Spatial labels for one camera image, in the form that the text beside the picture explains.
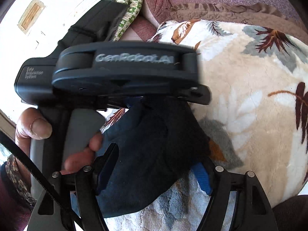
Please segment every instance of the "metal pin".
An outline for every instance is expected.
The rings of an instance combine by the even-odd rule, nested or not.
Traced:
[[[252,171],[248,171],[248,172],[247,172],[247,175],[248,175],[249,177],[254,177],[254,176],[255,176],[254,172],[252,172]]]
[[[84,166],[84,171],[89,172],[91,171],[92,167],[90,165]]]
[[[60,175],[60,172],[53,172],[52,177],[57,178]]]
[[[215,169],[217,172],[222,172],[224,170],[222,166],[217,166]]]

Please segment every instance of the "blue gripper pad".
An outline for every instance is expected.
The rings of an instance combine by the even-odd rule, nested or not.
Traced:
[[[195,174],[201,190],[206,192],[207,195],[211,195],[213,189],[210,185],[210,178],[202,163],[199,162],[196,165],[193,165],[191,170]]]

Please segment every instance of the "gray trigger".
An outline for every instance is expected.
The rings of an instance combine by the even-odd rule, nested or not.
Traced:
[[[104,116],[93,109],[73,110],[64,143],[62,169],[67,157],[84,150],[105,122]]]

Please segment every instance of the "floral sleeve cuff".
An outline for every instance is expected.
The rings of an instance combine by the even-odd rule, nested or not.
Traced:
[[[32,207],[35,206],[36,200],[31,196],[30,189],[27,187],[26,183],[23,181],[20,172],[17,167],[16,158],[10,155],[7,158],[7,163],[5,165],[5,170],[7,176],[13,182],[18,194]]]

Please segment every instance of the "green patterned fabric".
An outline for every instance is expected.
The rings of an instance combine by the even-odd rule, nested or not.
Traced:
[[[118,41],[129,25],[135,20],[139,14],[143,0],[116,0],[119,3],[128,4],[127,12],[121,20],[118,29],[113,38],[114,41]]]

